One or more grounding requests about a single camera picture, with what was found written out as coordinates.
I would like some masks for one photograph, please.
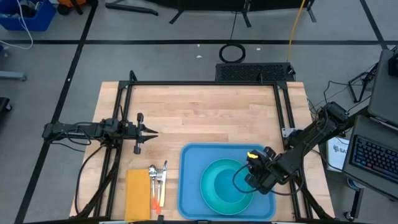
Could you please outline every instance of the white cable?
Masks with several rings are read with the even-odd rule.
[[[22,49],[22,50],[29,50],[29,49],[31,49],[32,46],[33,46],[33,38],[32,38],[32,36],[30,35],[29,29],[27,28],[26,23],[25,23],[25,20],[24,20],[24,16],[22,15],[22,7],[21,7],[21,4],[19,3],[19,0],[16,0],[16,1],[17,1],[17,3],[18,3],[18,6],[19,6],[19,12],[21,13],[21,16],[20,16],[20,18],[19,18],[18,20],[19,20],[19,23],[21,24],[22,28],[24,28],[24,29],[26,30],[27,34],[29,35],[29,38],[30,38],[30,46],[29,46],[29,47],[21,47],[21,46],[18,46],[18,45],[13,45],[13,44],[5,43],[5,42],[2,41],[2,40],[0,40],[0,43],[5,44],[5,45],[8,45],[8,46],[10,46],[10,47],[16,47],[16,48],[19,48],[19,49]]]

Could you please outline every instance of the blue bin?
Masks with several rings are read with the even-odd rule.
[[[49,0],[42,0],[42,4],[36,12],[35,17],[24,17],[26,27],[29,31],[46,31],[55,15],[55,8]],[[18,17],[0,17],[0,24],[7,30],[25,30],[19,22]]]
[[[0,13],[13,14],[19,10],[19,0],[0,0]]]

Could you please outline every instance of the blue tray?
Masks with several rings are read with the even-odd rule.
[[[178,210],[190,220],[268,221],[275,214],[275,195],[254,193],[245,211],[236,215],[220,215],[207,206],[200,193],[203,171],[218,159],[234,159],[246,163],[251,150],[262,151],[259,144],[207,144],[191,143],[184,146],[180,156],[180,180],[178,182]]]

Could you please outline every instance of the cable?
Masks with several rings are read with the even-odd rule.
[[[31,36],[31,34],[30,34],[30,32],[29,32],[29,29],[28,29],[27,26],[26,26],[25,19],[24,19],[24,16],[23,16],[23,14],[22,14],[22,7],[21,7],[21,4],[20,4],[19,0],[16,0],[16,1],[18,2],[19,12],[20,12],[20,14],[21,14],[21,16],[20,16],[20,18],[19,18],[18,20],[19,20],[19,23],[21,24],[22,28],[24,28],[24,29],[26,30],[27,34],[29,35],[29,38],[30,38],[30,46],[29,46],[29,47],[21,47],[21,46],[18,46],[18,45],[8,44],[8,43],[6,43],[6,42],[4,42],[4,41],[2,41],[2,40],[0,40],[0,43],[3,43],[3,44],[8,45],[8,46],[10,46],[10,47],[16,47],[16,48],[19,48],[19,49],[22,49],[22,50],[29,50],[29,49],[31,49],[32,46],[33,46],[33,38],[32,38],[32,36]]]
[[[79,184],[80,184],[80,176],[81,176],[81,172],[83,171],[83,168],[86,166],[87,162],[97,153],[99,152],[104,146],[100,146],[99,148],[97,148],[97,150],[95,150],[91,155],[89,155],[87,157],[87,159],[84,161],[83,165],[81,165],[80,170],[79,170],[79,174],[77,175],[77,182],[76,182],[76,194],[75,194],[75,211],[76,214],[79,214],[79,209],[78,209],[78,205],[77,205],[77,197],[79,194]]]
[[[286,59],[287,62],[290,62],[290,51],[292,49],[292,41],[293,41],[294,31],[296,30],[297,21],[299,21],[299,17],[301,15],[301,11],[303,10],[304,3],[305,3],[305,0],[303,0],[301,2],[301,6],[300,6],[300,9],[298,10],[296,20],[294,21],[294,24],[293,24],[292,33],[290,34],[289,50],[287,52],[287,59]]]
[[[235,178],[236,178],[237,174],[238,174],[239,172],[241,172],[244,168],[248,167],[248,166],[249,166],[249,164],[246,164],[246,165],[242,166],[241,168],[239,168],[238,171],[236,171],[235,174],[234,174],[234,176],[232,177],[232,184],[234,185],[234,187],[236,188],[236,190],[238,190],[239,192],[244,193],[244,194],[253,193],[253,192],[256,192],[256,191],[259,190],[258,188],[256,188],[256,189],[253,189],[253,190],[245,191],[245,190],[241,190],[241,189],[235,184]]]
[[[234,35],[235,22],[236,22],[236,16],[237,16],[237,15],[238,15],[238,13],[235,13],[234,24],[232,25],[231,37],[229,38],[229,40],[232,40],[232,36]]]
[[[366,101],[367,99],[369,99],[371,96],[372,96],[372,95],[366,97],[363,101],[361,101],[361,102],[355,104],[353,107],[351,107],[350,109],[348,109],[347,113],[348,113],[350,110],[354,109],[356,106],[360,105],[361,103],[363,103],[364,101]]]
[[[50,143],[50,144],[59,144],[59,145],[61,145],[61,146],[68,147],[69,149],[74,150],[74,151],[85,152],[85,151],[82,151],[82,150],[79,150],[79,149],[74,149],[74,148],[72,148],[72,147],[70,147],[70,146],[68,146],[68,145],[66,145],[66,144],[64,144],[64,143],[60,143],[60,142]]]
[[[369,69],[373,68],[373,66],[375,66],[376,64],[377,64],[377,63],[374,63],[372,66],[370,66],[368,69],[366,69],[365,72],[361,73],[360,76],[366,75],[366,72],[367,72]],[[353,84],[351,84],[351,85],[354,85],[355,83],[357,83],[357,82],[359,82],[359,81],[362,81],[362,79],[356,80],[356,81],[355,81]],[[343,92],[344,90],[346,90],[346,89],[349,87],[349,85],[348,85],[348,84],[345,84],[345,85],[346,85],[346,87],[345,87],[344,89],[342,89],[341,91],[339,91],[339,92],[333,94],[331,97],[328,97],[327,99],[329,100],[330,98],[333,98],[333,97],[336,96],[337,94],[339,94],[339,93]],[[313,108],[315,109],[318,105],[320,105],[320,104],[321,104],[322,102],[324,102],[324,101],[325,101],[325,100],[322,100],[321,102],[317,103]]]
[[[234,24],[232,26],[231,37],[229,38],[229,40],[232,40],[232,36],[234,35],[235,22],[236,22],[236,16],[237,15],[238,15],[238,13],[235,13]],[[224,56],[223,56],[223,51],[224,51],[225,48],[227,48],[229,46],[233,46],[233,47],[237,47],[237,48],[241,49],[242,50],[242,56],[239,59],[235,60],[235,61],[226,60],[224,58]],[[220,60],[223,61],[224,63],[241,63],[246,58],[246,49],[241,44],[226,44],[220,49],[220,51],[218,52],[218,56],[219,56]]]
[[[78,149],[74,149],[74,148],[72,148],[72,147],[70,147],[70,146],[68,146],[68,145],[66,145],[66,144],[64,144],[64,143],[53,142],[54,139],[57,139],[59,136],[61,136],[61,135],[63,135],[63,134],[66,134],[66,135],[67,135],[67,139],[68,139],[70,142],[72,142],[72,143],[75,143],[75,144],[78,144],[78,145],[81,145],[81,146],[89,146],[89,145],[91,145],[91,139],[90,139],[90,137],[87,135],[87,133],[84,132],[84,130],[80,129],[79,127],[75,128],[75,129],[72,129],[74,126],[79,125],[79,124],[91,124],[91,123],[90,123],[90,122],[78,122],[78,123],[75,123],[75,124],[73,124],[72,126],[70,126],[70,128],[67,129],[66,131],[61,132],[61,133],[57,134],[54,138],[48,140],[47,143],[49,143],[49,144],[58,144],[58,145],[61,145],[61,146],[65,146],[65,147],[67,147],[67,148],[69,148],[69,149],[71,149],[71,150],[74,150],[74,151],[84,152],[84,151],[81,151],[81,150],[78,150]],[[81,142],[76,142],[76,141],[72,140],[72,139],[69,137],[69,132],[70,132],[70,131],[82,132],[82,133],[84,134],[84,136],[86,137],[88,143],[81,143]]]
[[[326,98],[326,91],[328,91],[328,89],[329,89],[331,83],[334,83],[334,84],[337,84],[337,85],[344,85],[344,86],[347,86],[346,88],[349,87],[349,85],[346,84],[346,83],[339,83],[339,82],[334,82],[334,81],[329,80],[329,82],[328,82],[328,87],[326,88],[325,91],[323,91],[323,96],[325,97],[325,102],[326,102],[326,103],[328,103],[328,99]]]
[[[259,189],[253,189],[253,190],[245,191],[245,190],[241,190],[241,189],[235,184],[235,178],[236,178],[237,174],[240,173],[244,168],[246,168],[246,167],[248,167],[248,166],[249,166],[249,164],[246,164],[246,165],[242,166],[241,168],[239,168],[238,171],[236,171],[235,174],[234,174],[234,176],[232,177],[232,184],[234,185],[234,187],[236,188],[236,190],[238,190],[239,192],[244,193],[244,194],[253,193],[253,192],[256,192],[256,191],[259,190]],[[280,192],[275,192],[275,191],[273,191],[273,190],[270,190],[270,192],[272,192],[272,193],[274,193],[274,194],[277,194],[277,195],[281,195],[281,196],[291,196],[291,195],[293,195],[293,194],[297,194],[297,193],[303,188],[303,186],[304,186],[304,180],[303,180],[302,183],[300,184],[300,187],[299,187],[297,190],[295,190],[294,192],[292,192],[292,193],[280,193]]]
[[[347,144],[347,143],[345,143],[345,142],[343,142],[340,138],[337,138],[337,140],[339,140],[339,142],[341,142],[342,144],[344,144],[344,145],[346,145],[346,146],[348,146],[349,144]]]
[[[311,104],[311,108],[310,108],[310,111],[311,111],[311,113],[316,113],[316,112],[312,112],[312,109],[315,109],[315,107],[314,107],[314,105],[313,105],[313,103],[311,102],[311,100],[310,99],[308,99],[308,97],[307,97],[307,100],[308,100],[308,102]]]

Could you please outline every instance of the blue plastic bin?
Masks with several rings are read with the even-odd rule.
[[[213,211],[204,201],[200,192],[203,171],[219,159],[234,159],[246,163],[247,153],[262,151],[258,144],[191,143],[184,146],[180,155],[177,207],[182,217],[189,220],[220,220],[265,222],[276,211],[275,195],[255,192],[247,209],[236,215],[221,215]]]
[[[42,1],[43,4],[40,5],[35,17],[24,17],[29,31],[46,31],[55,15],[55,8],[49,0],[32,0],[33,3],[37,3],[39,1]],[[21,26],[21,23],[19,22],[18,17],[0,17],[0,24],[7,30],[25,30]]]
[[[19,0],[0,0],[0,13],[15,13],[17,10],[19,10],[17,1]]]

